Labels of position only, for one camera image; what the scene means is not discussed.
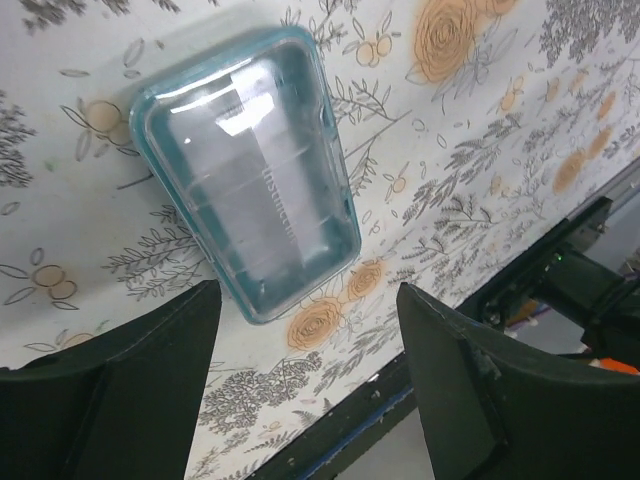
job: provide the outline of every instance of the transparent lid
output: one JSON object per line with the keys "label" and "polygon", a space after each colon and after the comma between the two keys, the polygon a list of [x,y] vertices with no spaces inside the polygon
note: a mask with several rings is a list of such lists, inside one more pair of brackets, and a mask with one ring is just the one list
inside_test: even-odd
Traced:
{"label": "transparent lid", "polygon": [[360,233],[315,46],[262,32],[143,91],[134,141],[252,322],[348,265]]}

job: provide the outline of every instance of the flower print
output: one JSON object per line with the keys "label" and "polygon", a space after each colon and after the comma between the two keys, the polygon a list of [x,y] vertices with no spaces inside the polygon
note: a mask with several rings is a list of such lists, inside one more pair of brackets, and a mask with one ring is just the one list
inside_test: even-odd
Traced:
{"label": "flower print", "polygon": [[576,76],[573,77],[573,80],[571,80],[571,83],[569,84],[569,93],[572,95],[578,93],[588,75],[589,70],[587,68],[579,69],[578,73],[576,73]]}
{"label": "flower print", "polygon": [[342,304],[337,298],[316,300],[293,318],[287,332],[287,343],[296,350],[314,350],[338,329],[341,319]]}
{"label": "flower print", "polygon": [[587,157],[582,149],[569,155],[560,165],[553,180],[553,193],[559,195],[573,185],[586,161]]}
{"label": "flower print", "polygon": [[609,112],[613,108],[613,104],[615,103],[615,101],[616,92],[611,92],[606,96],[606,98],[602,102],[602,105],[598,109],[598,120],[603,120],[607,115],[609,115]]}
{"label": "flower print", "polygon": [[367,262],[353,273],[347,284],[346,293],[349,301],[366,297],[380,283],[382,279],[382,264],[380,262]]}
{"label": "flower print", "polygon": [[613,129],[611,127],[607,127],[596,135],[587,149],[587,158],[589,160],[593,160],[604,151],[612,134]]}
{"label": "flower print", "polygon": [[547,81],[547,93],[544,96],[544,101],[547,103],[553,102],[553,100],[558,96],[559,90],[560,79],[558,77],[554,77],[551,81]]}
{"label": "flower print", "polygon": [[479,13],[490,17],[506,15],[515,6],[517,0],[476,0]]}
{"label": "flower print", "polygon": [[347,55],[355,50],[356,61],[362,67],[377,67],[380,60],[391,53],[393,48],[393,39],[401,36],[400,32],[389,31],[391,25],[391,19],[393,13],[389,12],[382,21],[382,27],[376,31],[375,39],[373,36],[369,36],[365,33],[364,27],[360,22],[354,18],[351,23],[358,35],[358,39],[348,43],[344,50],[343,55]]}
{"label": "flower print", "polygon": [[0,264],[0,273],[18,280],[27,280],[30,285],[11,293],[3,305],[13,305],[30,297],[39,289],[44,290],[51,300],[51,305],[60,310],[78,310],[78,307],[67,300],[76,294],[78,285],[67,278],[67,272],[54,264],[43,264],[44,250],[36,248],[29,256],[29,263],[35,268],[31,273],[18,267]]}
{"label": "flower print", "polygon": [[85,105],[79,98],[76,109],[67,106],[60,108],[71,121],[84,129],[76,142],[75,158],[78,162],[87,157],[96,140],[101,143],[94,150],[94,158],[102,157],[110,147],[131,157],[140,155],[133,148],[129,122],[117,105],[106,100]]}
{"label": "flower print", "polygon": [[426,79],[440,83],[454,75],[474,47],[477,9],[471,0],[432,0],[420,17],[415,55]]}

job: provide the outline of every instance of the black metal bracket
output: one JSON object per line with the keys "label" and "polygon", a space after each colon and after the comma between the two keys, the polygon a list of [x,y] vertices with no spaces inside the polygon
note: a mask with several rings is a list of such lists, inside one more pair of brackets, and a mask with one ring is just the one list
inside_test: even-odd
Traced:
{"label": "black metal bracket", "polygon": [[531,299],[545,272],[563,259],[565,249],[583,253],[604,233],[611,204],[608,198],[600,197],[576,218],[562,220],[469,297],[458,311],[504,329],[506,321]]}

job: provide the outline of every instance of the patterned surface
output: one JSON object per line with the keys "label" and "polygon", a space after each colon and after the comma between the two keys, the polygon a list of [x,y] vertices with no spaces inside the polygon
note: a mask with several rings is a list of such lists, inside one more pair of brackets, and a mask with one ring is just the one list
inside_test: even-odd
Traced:
{"label": "patterned surface", "polygon": [[459,303],[640,147],[635,0],[11,0],[0,11],[11,367],[211,278],[131,144],[141,82],[262,18],[306,26],[322,52],[362,255],[267,326],[225,302],[190,479],[248,476],[400,352],[399,282]]}

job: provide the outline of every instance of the orange object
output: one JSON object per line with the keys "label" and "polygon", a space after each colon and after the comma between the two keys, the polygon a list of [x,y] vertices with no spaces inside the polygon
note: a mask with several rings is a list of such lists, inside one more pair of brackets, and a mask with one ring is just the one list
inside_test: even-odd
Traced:
{"label": "orange object", "polygon": [[640,375],[640,371],[637,368],[632,367],[631,365],[627,365],[626,363],[618,362],[613,358],[601,358],[600,367],[606,368],[607,370],[613,370],[616,372],[630,373],[632,375]]}
{"label": "orange object", "polygon": [[522,306],[522,308],[518,311],[518,313],[516,313],[513,317],[507,320],[506,326],[511,327],[516,323],[526,320],[527,318],[529,318],[530,315],[533,315],[533,313],[536,311],[536,308],[538,308],[538,305],[539,303],[536,302],[535,300],[529,300],[527,303],[525,303]]}

